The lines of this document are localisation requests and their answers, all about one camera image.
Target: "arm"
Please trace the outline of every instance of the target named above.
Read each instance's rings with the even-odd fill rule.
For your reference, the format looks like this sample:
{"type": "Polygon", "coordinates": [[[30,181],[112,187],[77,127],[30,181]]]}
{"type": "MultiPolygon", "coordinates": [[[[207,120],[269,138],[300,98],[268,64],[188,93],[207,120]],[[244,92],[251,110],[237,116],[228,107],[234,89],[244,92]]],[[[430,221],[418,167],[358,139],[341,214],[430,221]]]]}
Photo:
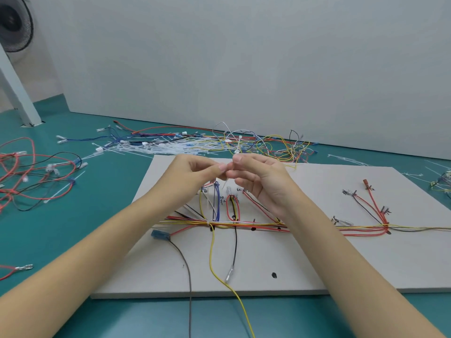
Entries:
{"type": "Polygon", "coordinates": [[[178,155],[147,194],[0,298],[2,337],[53,337],[144,233],[205,182],[225,178],[225,170],[208,158],[178,155]]]}
{"type": "Polygon", "coordinates": [[[360,255],[282,163],[236,154],[228,169],[229,178],[284,220],[358,338],[444,338],[360,255]]]}

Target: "left hand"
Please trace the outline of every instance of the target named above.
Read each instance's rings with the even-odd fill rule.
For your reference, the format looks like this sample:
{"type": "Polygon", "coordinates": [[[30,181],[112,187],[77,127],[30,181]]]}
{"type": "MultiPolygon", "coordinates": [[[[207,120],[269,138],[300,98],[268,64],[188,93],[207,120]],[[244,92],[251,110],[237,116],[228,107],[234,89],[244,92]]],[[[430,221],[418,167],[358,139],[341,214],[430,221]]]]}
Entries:
{"type": "Polygon", "coordinates": [[[226,164],[204,156],[179,154],[149,191],[164,200],[169,211],[188,203],[207,181],[226,180],[226,164]]]}

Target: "teal floor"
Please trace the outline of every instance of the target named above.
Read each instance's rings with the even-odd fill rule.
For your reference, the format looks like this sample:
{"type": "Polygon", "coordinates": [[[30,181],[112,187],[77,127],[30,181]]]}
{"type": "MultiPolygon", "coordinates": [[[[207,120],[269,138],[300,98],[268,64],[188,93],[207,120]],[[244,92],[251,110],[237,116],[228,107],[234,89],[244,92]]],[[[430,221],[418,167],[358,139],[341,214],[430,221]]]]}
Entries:
{"type": "MultiPolygon", "coordinates": [[[[46,123],[35,128],[21,128],[22,123],[15,111],[0,113],[0,142],[29,136],[35,141],[37,153],[51,155],[68,150],[86,156],[94,151],[90,142],[58,145],[55,135],[69,138],[97,136],[96,129],[112,125],[114,119],[71,113],[64,96],[37,102],[36,108],[46,123]]],[[[158,125],[126,119],[120,121],[133,129],[158,125]]],[[[436,173],[446,170],[436,164],[451,167],[448,160],[328,145],[315,147],[318,153],[309,159],[310,163],[351,164],[328,157],[332,154],[373,166],[392,166],[401,173],[422,174],[420,178],[428,181],[436,180],[436,173]]],[[[18,142],[9,149],[30,151],[26,142],[18,142]]],[[[223,153],[219,157],[230,156],[223,153]]],[[[19,212],[8,206],[0,215],[0,264],[33,263],[35,269],[0,281],[0,294],[45,266],[130,204],[150,162],[148,157],[108,152],[88,160],[85,173],[77,179],[67,196],[29,212],[19,212]]],[[[445,194],[430,191],[424,181],[411,180],[451,209],[451,199],[445,194]]],[[[451,337],[451,294],[408,294],[406,298],[451,337]]],[[[257,338],[353,337],[329,296],[254,297],[245,298],[244,303],[257,338]]],[[[186,299],[87,300],[57,337],[186,337],[187,330],[186,299]]],[[[237,301],[232,298],[194,300],[193,337],[248,336],[237,301]]]]}

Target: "fan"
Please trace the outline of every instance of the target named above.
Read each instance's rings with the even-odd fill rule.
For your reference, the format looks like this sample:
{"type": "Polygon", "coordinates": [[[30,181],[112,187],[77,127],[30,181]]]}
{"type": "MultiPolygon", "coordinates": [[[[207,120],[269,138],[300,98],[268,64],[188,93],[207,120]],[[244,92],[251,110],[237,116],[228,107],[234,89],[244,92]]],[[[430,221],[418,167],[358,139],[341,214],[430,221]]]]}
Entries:
{"type": "Polygon", "coordinates": [[[0,44],[5,52],[25,50],[30,45],[33,34],[33,19],[25,1],[0,0],[0,44]]]}

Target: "right hand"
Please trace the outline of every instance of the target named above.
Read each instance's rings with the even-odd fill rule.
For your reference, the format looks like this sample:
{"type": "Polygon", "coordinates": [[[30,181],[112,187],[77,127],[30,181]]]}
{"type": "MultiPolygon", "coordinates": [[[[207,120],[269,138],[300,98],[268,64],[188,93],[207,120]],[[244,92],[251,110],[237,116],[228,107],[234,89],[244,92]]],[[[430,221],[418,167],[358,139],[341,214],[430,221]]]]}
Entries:
{"type": "Polygon", "coordinates": [[[259,154],[235,154],[225,175],[254,195],[271,213],[286,220],[303,195],[278,160],[259,154]]]}

